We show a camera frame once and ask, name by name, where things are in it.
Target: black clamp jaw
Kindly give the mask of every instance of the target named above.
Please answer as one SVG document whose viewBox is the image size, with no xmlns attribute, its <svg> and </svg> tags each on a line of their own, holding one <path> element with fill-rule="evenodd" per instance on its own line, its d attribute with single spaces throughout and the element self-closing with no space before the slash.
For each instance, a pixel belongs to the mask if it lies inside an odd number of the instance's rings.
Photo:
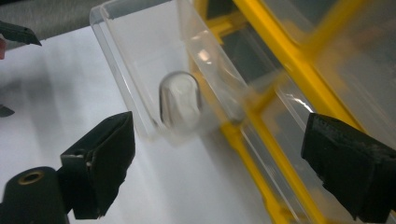
<svg viewBox="0 0 396 224">
<path fill-rule="evenodd" d="M 26 27 L 0 21 L 0 34 L 7 40 L 41 46 L 40 41 L 35 36 L 35 33 Z"/>
<path fill-rule="evenodd" d="M 396 210 L 396 150 L 339 119 L 311 114 L 302 157 L 354 219 L 385 223 Z"/>
<path fill-rule="evenodd" d="M 66 224 L 106 214 L 134 158 L 131 112 L 99 123 L 62 155 L 55 171 L 37 167 L 11 178 L 0 204 L 0 224 Z"/>
</svg>

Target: transparent plastic box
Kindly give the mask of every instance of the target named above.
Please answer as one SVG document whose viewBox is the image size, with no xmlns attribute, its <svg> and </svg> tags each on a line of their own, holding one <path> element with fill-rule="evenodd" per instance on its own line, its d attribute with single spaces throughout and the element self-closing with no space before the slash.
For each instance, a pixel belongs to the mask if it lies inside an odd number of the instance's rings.
<svg viewBox="0 0 396 224">
<path fill-rule="evenodd" d="M 291 79 L 276 86 L 276 96 L 262 111 L 262 121 L 304 183 L 311 199 L 328 220 L 360 223 L 354 222 L 352 215 L 322 187 L 322 181 L 301 157 L 306 123 L 309 114 L 315 112 L 315 108 Z"/>
<path fill-rule="evenodd" d="M 321 23 L 337 0 L 261 0 L 283 29 L 296 41 L 302 41 Z"/>
<path fill-rule="evenodd" d="M 107 2 L 91 26 L 143 137 L 183 138 L 240 116 L 248 85 L 189 1 Z"/>
<path fill-rule="evenodd" d="M 319 55 L 316 67 L 373 138 L 396 149 L 396 5 L 374 1 Z"/>
</svg>

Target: screw hole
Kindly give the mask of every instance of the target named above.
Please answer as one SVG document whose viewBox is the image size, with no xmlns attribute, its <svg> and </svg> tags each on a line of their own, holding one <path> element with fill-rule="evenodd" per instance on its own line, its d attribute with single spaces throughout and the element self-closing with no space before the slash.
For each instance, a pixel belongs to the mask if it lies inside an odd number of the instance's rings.
<svg viewBox="0 0 396 224">
<path fill-rule="evenodd" d="M 42 171 L 33 171 L 21 177 L 18 182 L 20 185 L 30 185 L 43 178 L 43 176 L 44 173 Z"/>
</svg>

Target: clear plastic piece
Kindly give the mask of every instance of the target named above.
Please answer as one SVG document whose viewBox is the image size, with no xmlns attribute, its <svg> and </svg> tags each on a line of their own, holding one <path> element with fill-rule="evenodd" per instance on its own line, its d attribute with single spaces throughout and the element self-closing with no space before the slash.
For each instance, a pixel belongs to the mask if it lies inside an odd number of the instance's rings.
<svg viewBox="0 0 396 224">
<path fill-rule="evenodd" d="M 183 132 L 195 127 L 201 116 L 198 82 L 188 73 L 175 72 L 160 87 L 161 119 L 166 127 Z"/>
<path fill-rule="evenodd" d="M 243 117 L 248 85 L 189 1 L 111 1 L 92 9 L 91 26 L 142 137 L 182 139 Z M 175 72 L 191 76 L 169 77 Z M 191 89 L 184 95 L 175 91 L 180 85 Z M 205 97 L 202 85 L 216 99 Z M 218 107 L 226 118 L 215 115 Z"/>
<path fill-rule="evenodd" d="M 242 135 L 245 138 L 247 151 L 255 163 L 258 164 L 262 176 L 280 205 L 291 212 L 296 223 L 310 223 L 308 215 L 291 189 L 290 184 L 251 124 L 246 124 L 243 127 Z"/>
<path fill-rule="evenodd" d="M 305 126 L 309 114 L 315 112 L 315 108 L 291 79 L 285 79 L 276 87 L 276 95 L 262 112 L 262 121 L 303 181 L 311 199 L 323 216 L 331 221 L 360 223 L 354 222 L 347 210 L 322 187 L 315 171 L 301 158 Z"/>
<path fill-rule="evenodd" d="M 396 149 L 396 5 L 374 1 L 318 57 L 317 69 L 373 138 Z"/>
</svg>

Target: white table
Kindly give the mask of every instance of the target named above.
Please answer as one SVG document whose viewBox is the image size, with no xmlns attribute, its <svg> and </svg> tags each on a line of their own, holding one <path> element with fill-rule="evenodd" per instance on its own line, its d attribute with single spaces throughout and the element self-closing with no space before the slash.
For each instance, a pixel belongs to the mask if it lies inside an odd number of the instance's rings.
<svg viewBox="0 0 396 224">
<path fill-rule="evenodd" d="M 60 154 L 102 119 L 126 111 L 90 27 L 8 51 L 0 61 L 0 191 L 14 175 L 61 166 Z M 270 223 L 248 171 L 220 133 L 172 147 L 136 137 L 116 201 L 99 220 L 71 223 Z"/>
</svg>

